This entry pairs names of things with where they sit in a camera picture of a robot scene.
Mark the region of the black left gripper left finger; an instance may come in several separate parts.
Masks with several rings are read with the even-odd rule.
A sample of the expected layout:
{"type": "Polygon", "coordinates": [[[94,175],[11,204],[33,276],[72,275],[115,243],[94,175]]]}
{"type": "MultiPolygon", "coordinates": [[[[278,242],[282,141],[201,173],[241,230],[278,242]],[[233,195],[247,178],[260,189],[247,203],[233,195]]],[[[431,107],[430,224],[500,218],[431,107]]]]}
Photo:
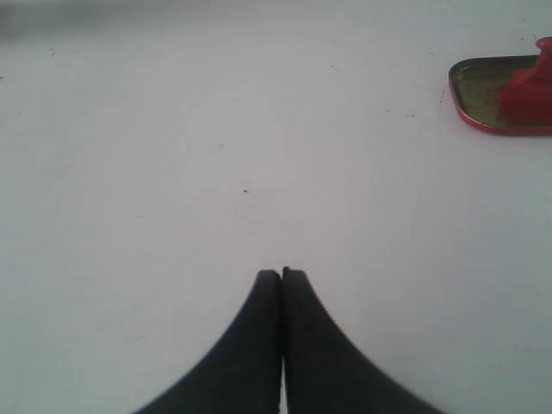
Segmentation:
{"type": "Polygon", "coordinates": [[[210,351],[140,413],[278,413],[282,375],[281,278],[259,272],[210,351]]]}

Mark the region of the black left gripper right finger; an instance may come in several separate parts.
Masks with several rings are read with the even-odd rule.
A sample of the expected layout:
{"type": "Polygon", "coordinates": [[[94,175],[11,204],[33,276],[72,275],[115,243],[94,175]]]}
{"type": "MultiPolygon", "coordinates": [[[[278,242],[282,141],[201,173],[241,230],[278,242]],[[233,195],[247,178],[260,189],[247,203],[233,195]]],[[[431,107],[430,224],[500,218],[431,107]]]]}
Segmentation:
{"type": "Polygon", "coordinates": [[[290,413],[437,413],[344,335],[307,275],[282,273],[285,391],[290,413]]]}

